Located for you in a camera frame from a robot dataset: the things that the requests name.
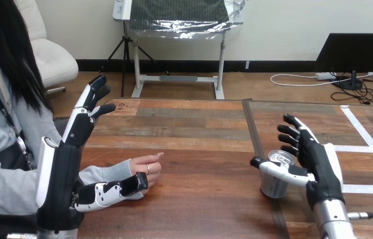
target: white leather chair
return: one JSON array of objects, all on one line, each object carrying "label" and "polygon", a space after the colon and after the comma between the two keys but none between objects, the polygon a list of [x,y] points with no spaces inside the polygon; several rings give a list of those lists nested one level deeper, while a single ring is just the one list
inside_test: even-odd
[{"label": "white leather chair", "polygon": [[[35,61],[45,88],[73,80],[78,75],[78,64],[60,45],[47,40],[44,21],[35,0],[14,0],[25,21]],[[65,87],[47,90],[48,94],[65,91]]]}]

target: black tripod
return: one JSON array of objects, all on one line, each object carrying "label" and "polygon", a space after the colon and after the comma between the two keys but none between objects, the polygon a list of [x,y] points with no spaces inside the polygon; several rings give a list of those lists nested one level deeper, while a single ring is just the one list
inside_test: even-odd
[{"label": "black tripod", "polygon": [[[126,34],[126,23],[125,23],[125,21],[123,21],[123,32],[124,32],[124,36],[122,36],[122,40],[119,42],[118,46],[112,52],[112,54],[110,55],[110,57],[107,58],[107,61],[106,61],[105,65],[101,66],[101,69],[99,70],[99,72],[104,72],[105,66],[109,65],[109,62],[110,62],[111,58],[113,57],[113,55],[116,53],[116,51],[122,45],[122,43],[124,43],[124,53],[123,53],[123,62],[122,62],[122,93],[121,93],[121,97],[124,96],[124,75],[126,73],[125,66],[127,65],[127,63],[130,62],[130,58],[129,58],[129,43],[130,42],[133,43],[133,40],[129,36],[127,36],[127,34]],[[153,63],[155,62],[155,60],[148,53],[146,53],[140,46],[138,46],[138,49],[142,53],[144,53]]]}]

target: robotic hand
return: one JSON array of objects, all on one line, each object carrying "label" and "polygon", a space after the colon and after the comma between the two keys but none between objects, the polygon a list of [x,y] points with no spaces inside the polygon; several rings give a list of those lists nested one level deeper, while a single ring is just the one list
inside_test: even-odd
[{"label": "robotic hand", "polygon": [[304,168],[258,157],[251,160],[251,165],[283,181],[306,186],[308,203],[322,239],[354,238],[342,194],[342,171],[334,146],[331,143],[320,144],[298,118],[284,115],[283,119],[296,129],[278,126],[278,131],[285,133],[279,135],[279,140],[291,145],[281,149],[295,155]]},{"label": "robotic hand", "polygon": [[95,107],[109,92],[105,76],[96,77],[76,103],[60,143],[42,138],[36,182],[39,239],[75,239],[83,212],[108,207],[148,188],[142,172],[122,181],[86,186],[79,179],[82,149],[98,118],[116,108],[114,104]]}]

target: aluminum can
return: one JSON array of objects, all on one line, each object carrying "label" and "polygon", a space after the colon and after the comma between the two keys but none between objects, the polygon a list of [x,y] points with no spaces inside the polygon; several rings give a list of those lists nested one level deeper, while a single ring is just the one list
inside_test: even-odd
[{"label": "aluminum can", "polygon": [[[283,150],[274,150],[268,154],[271,162],[280,162],[282,167],[295,165],[295,157]],[[262,182],[261,191],[270,198],[282,198],[286,195],[288,183],[274,176],[261,172]]]}]

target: computer monitor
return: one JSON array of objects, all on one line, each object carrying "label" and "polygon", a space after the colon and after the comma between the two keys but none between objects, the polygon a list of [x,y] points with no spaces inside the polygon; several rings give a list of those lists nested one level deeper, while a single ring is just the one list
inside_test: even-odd
[{"label": "computer monitor", "polygon": [[351,80],[334,85],[360,89],[362,83],[356,79],[356,73],[373,72],[373,33],[330,33],[318,55],[315,71],[352,73]]}]

